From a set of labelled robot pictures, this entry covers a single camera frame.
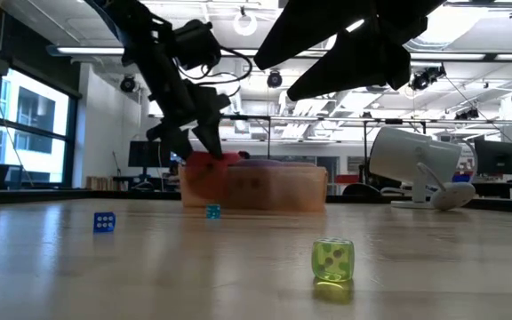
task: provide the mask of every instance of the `dice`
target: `dice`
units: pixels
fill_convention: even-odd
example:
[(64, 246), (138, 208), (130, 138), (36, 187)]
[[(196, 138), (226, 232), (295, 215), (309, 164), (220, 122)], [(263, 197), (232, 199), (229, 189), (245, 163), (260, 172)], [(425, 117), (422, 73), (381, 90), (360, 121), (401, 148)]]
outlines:
[(207, 219), (220, 219), (220, 205), (209, 204), (206, 206)]
[(313, 243), (311, 268), (316, 277), (343, 282), (353, 277), (355, 246), (346, 239), (323, 237)]
[(112, 232), (116, 226), (116, 215), (113, 212), (94, 213), (94, 232)]

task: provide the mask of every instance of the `ceiling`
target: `ceiling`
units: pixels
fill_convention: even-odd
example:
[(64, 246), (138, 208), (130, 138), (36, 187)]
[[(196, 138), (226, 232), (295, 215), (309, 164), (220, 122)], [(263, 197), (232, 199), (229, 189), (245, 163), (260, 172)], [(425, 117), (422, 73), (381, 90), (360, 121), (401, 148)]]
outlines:
[[(239, 13), (239, 4), (226, 2), (191, 3), (186, 0), (144, 1), (150, 10), (168, 19), (175, 28), (184, 25), (192, 19), (210, 21), (213, 33), (219, 42), (227, 47), (242, 49), (257, 49), (271, 29), (275, 18), (281, 12), (278, 0), (259, 0), (249, 2), (246, 12), (255, 15), (256, 31), (250, 36), (241, 36), (234, 28), (235, 16)], [(8, 13), (21, 20), (29, 27), (57, 45), (65, 46), (119, 46), (120, 44), (106, 28), (98, 15), (82, 0), (13, 0), (3, 4)], [(454, 12), (460, 17), (464, 15), (465, 22), (447, 16), (451, 12), (437, 17), (437, 11), (430, 15), (431, 29), (426, 36), (415, 39), (406, 46), (409, 50), (423, 49), (440, 51), (464, 52), (512, 52), (512, 19), (508, 16), (512, 9), (480, 9), (478, 12)], [(248, 24), (243, 18), (241, 26)], [(456, 36), (446, 35), (448, 29)], [(439, 42), (429, 42), (431, 37), (440, 39)], [(318, 44), (324, 48), (326, 41)], [(84, 60), (92, 62), (95, 70), (113, 84), (117, 84), (124, 74), (135, 74), (136, 68), (123, 68), (118, 57), (90, 57)], [(295, 81), (298, 76), (309, 69), (315, 60), (288, 60), (276, 66), (284, 76), (284, 86), (279, 89), (269, 89), (265, 83), (268, 71), (255, 70), (252, 76), (242, 82), (242, 89), (236, 97), (240, 101), (272, 101), (277, 104), (276, 111), (290, 111), (296, 108), (296, 103), (285, 101), (282, 108), (282, 92)], [(241, 75), (245, 70), (245, 62), (236, 59), (223, 59), (213, 72), (233, 72)], [(412, 99), (408, 92), (385, 92), (386, 94), (365, 98), (360, 90), (340, 92), (334, 101), (324, 104), (323, 111), (331, 116), (357, 116), (361, 112), (371, 111), (373, 116), (380, 117), (440, 117), (445, 111), (453, 114), (468, 104), (467, 99), (478, 102), (483, 112), (492, 114), (499, 108), (499, 97), (512, 90), (512, 64), (503, 63), (445, 63), (447, 80), (432, 85), (421, 95)]]

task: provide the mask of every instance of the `red object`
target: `red object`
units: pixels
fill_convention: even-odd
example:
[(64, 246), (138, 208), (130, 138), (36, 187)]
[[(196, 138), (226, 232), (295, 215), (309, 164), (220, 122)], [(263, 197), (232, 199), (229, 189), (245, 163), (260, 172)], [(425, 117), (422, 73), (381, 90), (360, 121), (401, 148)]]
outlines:
[(242, 158), (237, 153), (215, 159), (206, 152), (195, 151), (187, 159), (185, 179), (191, 192), (205, 199), (220, 199), (225, 195), (228, 166)]
[(339, 174), (335, 177), (335, 183), (338, 184), (352, 184), (359, 181), (358, 174)]

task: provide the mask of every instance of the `translucent yellow dice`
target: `translucent yellow dice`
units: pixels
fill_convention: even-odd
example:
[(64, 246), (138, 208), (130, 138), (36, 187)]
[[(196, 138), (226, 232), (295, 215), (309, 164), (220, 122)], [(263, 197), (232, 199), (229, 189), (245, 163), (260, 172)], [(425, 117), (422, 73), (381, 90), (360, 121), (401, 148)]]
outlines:
[(355, 269), (355, 246), (353, 242), (323, 237), (313, 243), (311, 268), (316, 277), (333, 282), (350, 280)]

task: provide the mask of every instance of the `computer monitor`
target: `computer monitor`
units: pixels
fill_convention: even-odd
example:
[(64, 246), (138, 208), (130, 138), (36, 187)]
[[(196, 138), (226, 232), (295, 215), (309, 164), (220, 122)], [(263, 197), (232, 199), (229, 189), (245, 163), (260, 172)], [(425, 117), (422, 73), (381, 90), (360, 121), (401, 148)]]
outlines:
[(512, 174), (512, 143), (476, 140), (477, 173)]
[(128, 166), (137, 168), (167, 168), (171, 151), (158, 141), (131, 141)]

